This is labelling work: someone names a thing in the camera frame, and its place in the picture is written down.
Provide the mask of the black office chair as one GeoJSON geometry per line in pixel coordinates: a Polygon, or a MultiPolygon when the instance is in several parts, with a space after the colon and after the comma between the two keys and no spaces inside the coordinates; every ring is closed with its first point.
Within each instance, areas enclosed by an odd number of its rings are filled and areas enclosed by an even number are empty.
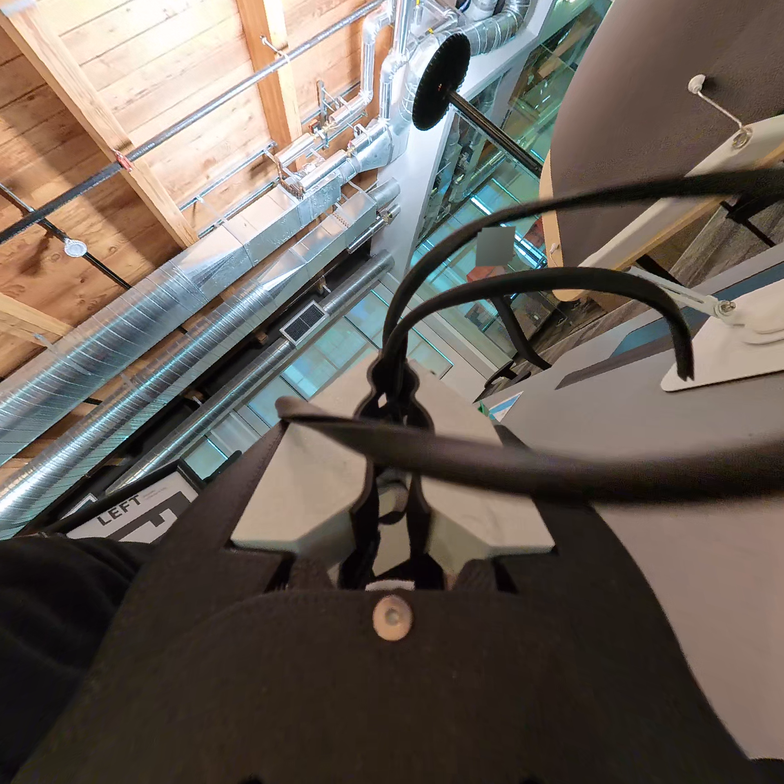
{"type": "Polygon", "coordinates": [[[490,302],[495,306],[501,321],[513,343],[515,348],[515,356],[501,368],[499,368],[485,383],[485,388],[488,389],[496,384],[499,380],[507,379],[512,383],[518,383],[532,375],[531,371],[515,372],[514,365],[517,361],[526,361],[534,365],[540,370],[547,370],[551,368],[551,364],[542,358],[534,349],[528,338],[524,335],[524,331],[517,321],[515,314],[503,296],[497,296],[490,299],[490,302]]]}

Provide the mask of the silver insulated pipes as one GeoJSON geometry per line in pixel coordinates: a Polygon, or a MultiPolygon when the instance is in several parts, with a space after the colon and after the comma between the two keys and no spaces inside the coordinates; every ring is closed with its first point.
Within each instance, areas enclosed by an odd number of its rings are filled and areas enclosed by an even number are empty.
{"type": "Polygon", "coordinates": [[[436,47],[462,32],[471,59],[491,53],[524,29],[530,4],[381,2],[362,25],[359,93],[276,156],[280,185],[303,199],[334,171],[347,183],[397,160],[415,127],[414,93],[436,47]]]}

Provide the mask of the silver spiral ventilation duct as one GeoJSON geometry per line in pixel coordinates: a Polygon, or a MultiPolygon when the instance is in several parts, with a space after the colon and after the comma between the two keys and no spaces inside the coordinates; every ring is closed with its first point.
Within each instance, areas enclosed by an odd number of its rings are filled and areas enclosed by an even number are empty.
{"type": "Polygon", "coordinates": [[[134,464],[128,471],[110,485],[106,494],[122,491],[151,475],[154,471],[177,461],[187,455],[193,445],[205,436],[214,426],[222,422],[237,405],[252,397],[256,387],[266,385],[271,378],[276,377],[288,367],[296,358],[305,352],[321,336],[334,326],[351,308],[362,300],[374,286],[373,283],[365,284],[360,289],[348,289],[345,292],[335,292],[332,301],[332,310],[325,319],[314,327],[298,345],[280,339],[273,347],[250,363],[229,383],[224,385],[215,395],[207,400],[194,414],[176,427],[142,460],[134,464]]]}
{"type": "Polygon", "coordinates": [[[183,253],[2,381],[2,463],[182,325],[250,267],[183,253]]]}
{"type": "Polygon", "coordinates": [[[340,250],[291,248],[159,352],[2,485],[2,535],[14,535],[101,463],[215,361],[284,307],[340,250]]]}

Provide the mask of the rectangular metal duct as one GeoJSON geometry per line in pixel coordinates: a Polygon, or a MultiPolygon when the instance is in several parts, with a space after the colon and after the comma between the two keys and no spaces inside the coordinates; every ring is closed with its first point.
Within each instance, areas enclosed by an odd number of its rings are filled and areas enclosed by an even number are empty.
{"type": "Polygon", "coordinates": [[[211,300],[336,205],[340,192],[336,178],[300,201],[277,186],[204,236],[180,263],[181,269],[201,296],[211,300]]]}

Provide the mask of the black pole with disc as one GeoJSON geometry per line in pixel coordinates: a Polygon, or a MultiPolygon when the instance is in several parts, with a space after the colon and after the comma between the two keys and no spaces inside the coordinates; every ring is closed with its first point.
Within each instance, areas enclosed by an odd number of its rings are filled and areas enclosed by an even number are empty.
{"type": "Polygon", "coordinates": [[[414,93],[411,112],[413,125],[420,131],[430,130],[445,117],[449,109],[454,109],[501,152],[533,175],[541,177],[543,164],[459,94],[470,59],[470,42],[462,32],[447,36],[436,47],[414,93]]]}

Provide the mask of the black white marker board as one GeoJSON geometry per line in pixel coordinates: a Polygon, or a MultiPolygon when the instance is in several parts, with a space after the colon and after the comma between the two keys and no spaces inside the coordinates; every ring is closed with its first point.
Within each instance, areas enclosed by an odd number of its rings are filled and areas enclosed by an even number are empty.
{"type": "Polygon", "coordinates": [[[70,539],[153,543],[171,528],[200,490],[200,483],[173,471],[145,488],[121,491],[106,509],[66,527],[64,533],[70,539]]]}

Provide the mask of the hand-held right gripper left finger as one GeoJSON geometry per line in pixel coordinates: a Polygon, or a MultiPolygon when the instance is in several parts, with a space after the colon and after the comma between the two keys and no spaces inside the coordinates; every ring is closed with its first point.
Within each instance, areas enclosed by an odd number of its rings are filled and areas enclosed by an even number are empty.
{"type": "Polygon", "coordinates": [[[356,548],[350,512],[362,498],[367,461],[306,426],[287,423],[230,542],[245,550],[316,561],[337,581],[356,548]]]}

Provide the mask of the white vent grille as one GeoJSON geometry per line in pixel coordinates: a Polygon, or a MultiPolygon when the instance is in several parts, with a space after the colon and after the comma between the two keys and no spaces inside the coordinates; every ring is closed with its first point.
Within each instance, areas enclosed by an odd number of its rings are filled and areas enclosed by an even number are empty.
{"type": "Polygon", "coordinates": [[[280,334],[291,345],[298,347],[317,328],[323,326],[327,319],[328,314],[324,308],[318,301],[312,300],[280,328],[280,334]]]}

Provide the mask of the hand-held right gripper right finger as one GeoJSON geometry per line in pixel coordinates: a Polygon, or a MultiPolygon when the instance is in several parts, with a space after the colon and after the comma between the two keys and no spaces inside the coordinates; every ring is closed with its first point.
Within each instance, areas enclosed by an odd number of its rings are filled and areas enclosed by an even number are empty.
{"type": "MultiPolygon", "coordinates": [[[[415,400],[430,417],[436,435],[502,444],[490,418],[417,361],[411,367],[419,379],[415,400]]],[[[468,561],[546,554],[555,546],[530,498],[429,477],[420,483],[431,512],[426,553],[448,574],[459,574],[468,561]]]]}

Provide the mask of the printed paper sheet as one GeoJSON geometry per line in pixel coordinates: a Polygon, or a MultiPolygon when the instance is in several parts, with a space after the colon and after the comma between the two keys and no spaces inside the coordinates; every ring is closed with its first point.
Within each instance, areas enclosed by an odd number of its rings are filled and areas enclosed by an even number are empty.
{"type": "Polygon", "coordinates": [[[515,405],[516,401],[519,399],[519,397],[521,397],[521,395],[522,392],[517,392],[494,404],[489,404],[486,401],[480,401],[478,410],[493,422],[500,423],[503,421],[506,413],[515,405]]]}

